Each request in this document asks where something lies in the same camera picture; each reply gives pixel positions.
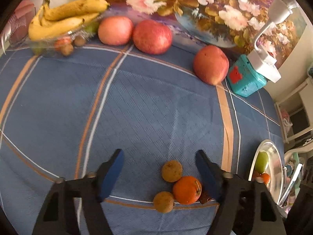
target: red apple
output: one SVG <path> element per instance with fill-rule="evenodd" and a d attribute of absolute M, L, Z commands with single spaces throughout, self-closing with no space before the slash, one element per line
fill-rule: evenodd
<path fill-rule="evenodd" d="M 151 19 L 141 21 L 133 32 L 135 46 L 152 55 L 165 53 L 172 44 L 172 38 L 172 31 L 168 26 Z"/>
<path fill-rule="evenodd" d="M 221 83 L 228 72 L 229 61 L 224 52 L 213 45 L 202 48 L 193 60 L 197 77 L 210 85 Z"/>
<path fill-rule="evenodd" d="M 103 44 L 124 45 L 131 39 L 134 25 L 125 16 L 107 17 L 99 25 L 98 36 Z"/>

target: banana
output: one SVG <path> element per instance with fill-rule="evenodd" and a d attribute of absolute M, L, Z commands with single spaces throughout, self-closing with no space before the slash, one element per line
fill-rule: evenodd
<path fill-rule="evenodd" d="M 37 41 L 45 38 L 57 37 L 68 31 L 79 27 L 84 21 L 79 18 L 67 18 L 62 21 L 56 22 L 52 26 L 42 26 L 40 24 L 40 17 L 44 12 L 44 5 L 40 7 L 35 17 L 29 24 L 28 36 L 32 41 Z"/>
<path fill-rule="evenodd" d="M 89 23 L 90 21 L 92 21 L 93 19 L 95 19 L 96 17 L 99 16 L 99 13 L 89 13 L 83 16 L 77 16 L 75 18 L 79 18 L 79 19 L 83 19 L 84 20 L 84 24 Z M 52 26 L 55 23 L 57 23 L 59 21 L 50 21 L 47 20 L 44 16 L 41 19 L 41 25 L 42 26 Z"/>
<path fill-rule="evenodd" d="M 76 0 L 53 9 L 47 9 L 44 17 L 50 21 L 83 16 L 88 13 L 105 11 L 109 6 L 106 0 Z"/>

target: painting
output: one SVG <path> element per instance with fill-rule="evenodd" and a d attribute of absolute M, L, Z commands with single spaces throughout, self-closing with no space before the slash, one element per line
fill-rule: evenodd
<path fill-rule="evenodd" d="M 217 45 L 236 54 L 249 54 L 252 39 L 266 23 L 273 0 L 107 0 L 112 15 L 132 20 L 151 18 L 168 25 L 177 43 L 197 49 Z M 298 43 L 306 22 L 298 8 L 281 24 L 272 24 L 258 45 L 276 58 L 279 68 Z"/>

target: bowl rim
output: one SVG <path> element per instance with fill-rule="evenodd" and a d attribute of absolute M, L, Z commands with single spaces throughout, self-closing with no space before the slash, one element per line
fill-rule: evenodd
<path fill-rule="evenodd" d="M 282 162 L 281 162 L 281 155 L 280 155 L 280 153 L 279 153 L 279 151 L 278 151 L 276 145 L 275 145 L 274 142 L 272 142 L 271 140 L 266 139 L 266 140 L 263 140 L 263 141 L 259 144 L 259 146 L 258 146 L 258 148 L 257 148 L 257 150 L 256 150 L 256 153 L 255 153 L 255 156 L 254 156 L 254 158 L 253 158 L 253 161 L 252 161 L 252 165 L 251 165 L 251 168 L 250 168 L 250 174 L 249 174 L 248 180 L 251 181 L 251 179 L 252 179 L 252 174 L 253 174 L 253 171 L 254 171 L 254 166 L 255 166 L 256 158 L 258 157 L 258 154 L 259 154 L 261 148 L 263 147 L 263 145 L 264 145 L 265 143 L 270 143 L 270 144 L 275 148 L 275 150 L 276 150 L 276 152 L 277 152 L 277 154 L 278 154 L 279 163 L 280 163 L 280 166 L 281 166 L 281 188 L 280 188 L 280 192 L 279 192 L 279 196 L 278 196 L 277 201 L 274 200 L 275 203 L 278 204 L 279 200 L 281 199 L 281 193 L 282 193 L 282 191 L 283 191 L 283 166 L 282 166 Z"/>

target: small brown fruit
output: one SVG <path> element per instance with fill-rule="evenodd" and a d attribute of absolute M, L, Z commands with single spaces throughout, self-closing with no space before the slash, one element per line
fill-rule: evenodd
<path fill-rule="evenodd" d="M 71 53 L 73 53 L 74 47 L 72 44 L 66 44 L 60 48 L 60 51 L 64 56 L 69 56 Z"/>
<path fill-rule="evenodd" d="M 168 213 L 173 209 L 174 196 L 170 192 L 160 192 L 153 199 L 153 206 L 161 213 Z"/>
<path fill-rule="evenodd" d="M 162 167 L 162 178 L 167 182 L 176 182 L 182 177 L 183 167 L 179 161 L 171 160 Z"/>
<path fill-rule="evenodd" d="M 82 46 L 84 46 L 84 45 L 86 44 L 86 40 L 85 40 L 84 37 L 78 35 L 78 36 L 75 38 L 75 40 L 74 40 L 74 44 L 75 44 L 75 46 L 77 46 L 77 47 L 82 47 Z"/>

